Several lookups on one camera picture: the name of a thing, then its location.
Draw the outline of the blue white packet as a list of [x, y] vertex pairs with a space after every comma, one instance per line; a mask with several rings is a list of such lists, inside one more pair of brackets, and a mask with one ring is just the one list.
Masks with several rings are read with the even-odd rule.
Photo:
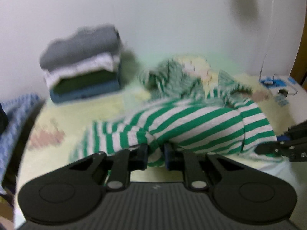
[[289, 79], [283, 80], [278, 75], [261, 78], [259, 81], [269, 90], [274, 101], [281, 107], [288, 105], [288, 98], [298, 93], [298, 90], [291, 84]]

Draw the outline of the dark green folded garment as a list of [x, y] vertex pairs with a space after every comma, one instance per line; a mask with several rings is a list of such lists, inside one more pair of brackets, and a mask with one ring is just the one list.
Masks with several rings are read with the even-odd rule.
[[56, 94], [63, 94], [77, 89], [102, 84], [107, 81], [117, 80], [118, 73], [105, 70], [79, 75], [72, 78], [64, 78], [53, 88]]

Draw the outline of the blue patterned cloth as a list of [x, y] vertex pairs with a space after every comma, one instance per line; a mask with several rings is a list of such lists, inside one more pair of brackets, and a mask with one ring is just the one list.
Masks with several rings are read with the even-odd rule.
[[1, 134], [1, 182], [23, 127], [40, 101], [37, 94], [30, 93], [1, 102], [8, 117], [8, 126]]

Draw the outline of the blue folded garment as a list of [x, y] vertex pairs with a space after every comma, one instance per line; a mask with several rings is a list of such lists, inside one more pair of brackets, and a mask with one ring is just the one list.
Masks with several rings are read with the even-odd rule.
[[54, 103], [63, 103], [73, 100], [86, 99], [89, 97], [107, 94], [120, 90], [121, 86], [118, 80], [111, 80], [105, 83], [91, 85], [89, 87], [80, 88], [77, 90], [57, 94], [53, 90], [50, 91], [50, 99]]

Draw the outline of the grey folded garment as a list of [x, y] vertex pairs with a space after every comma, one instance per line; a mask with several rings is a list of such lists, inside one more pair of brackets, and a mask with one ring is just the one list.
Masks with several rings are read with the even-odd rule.
[[115, 55], [121, 45], [119, 32], [113, 25], [82, 28], [70, 37], [50, 42], [41, 54], [40, 67], [52, 71], [100, 53]]

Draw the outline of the green white striped shirt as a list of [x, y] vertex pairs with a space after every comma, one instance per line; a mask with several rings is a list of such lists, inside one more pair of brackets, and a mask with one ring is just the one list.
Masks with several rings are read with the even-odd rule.
[[162, 166], [162, 146], [197, 154], [237, 155], [280, 163], [275, 153], [256, 153], [276, 135], [265, 114], [250, 99], [252, 88], [220, 71], [218, 84], [205, 91], [198, 73], [171, 59], [142, 72], [140, 83], [151, 98], [141, 108], [112, 121], [93, 121], [70, 155], [71, 161], [104, 152], [111, 156], [146, 144], [149, 165]]

